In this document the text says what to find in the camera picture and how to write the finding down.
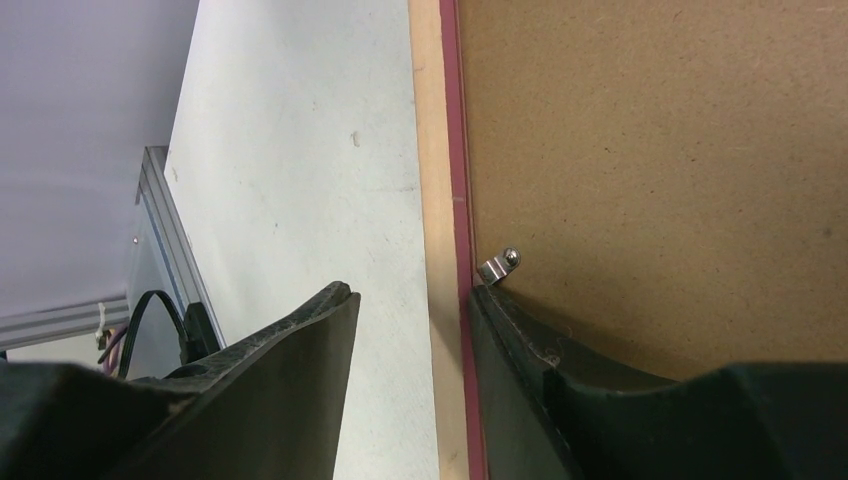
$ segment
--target red strip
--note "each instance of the red strip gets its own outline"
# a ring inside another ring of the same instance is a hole
[[[445,97],[448,114],[448,151],[453,193],[456,275],[459,284],[462,369],[465,381],[465,419],[468,430],[468,466],[471,480],[485,480],[486,461],[483,429],[480,424],[480,397],[477,368],[471,349],[471,325],[468,320],[468,295],[474,271],[468,195],[468,159],[465,148],[465,109],[462,97],[462,68],[459,49],[457,0],[439,0],[442,16],[442,52],[445,59]]]

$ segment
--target white tabletop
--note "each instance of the white tabletop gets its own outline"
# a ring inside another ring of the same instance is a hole
[[[406,0],[201,2],[167,177],[228,343],[362,293],[336,478],[437,478]]]

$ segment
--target screw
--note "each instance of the screw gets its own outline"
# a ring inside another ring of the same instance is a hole
[[[512,268],[517,267],[518,264],[521,263],[521,254],[515,248],[507,247],[504,249],[502,255],[504,260],[506,260],[507,265]]]

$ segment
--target metal clip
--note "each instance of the metal clip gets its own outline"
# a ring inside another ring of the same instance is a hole
[[[474,283],[477,285],[494,285],[515,270],[520,263],[521,254],[518,250],[507,247],[500,255],[487,260],[486,263],[477,268]]]

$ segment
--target cork board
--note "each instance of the cork board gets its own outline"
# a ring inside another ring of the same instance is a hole
[[[848,2],[459,2],[476,249],[685,378],[848,360]]]

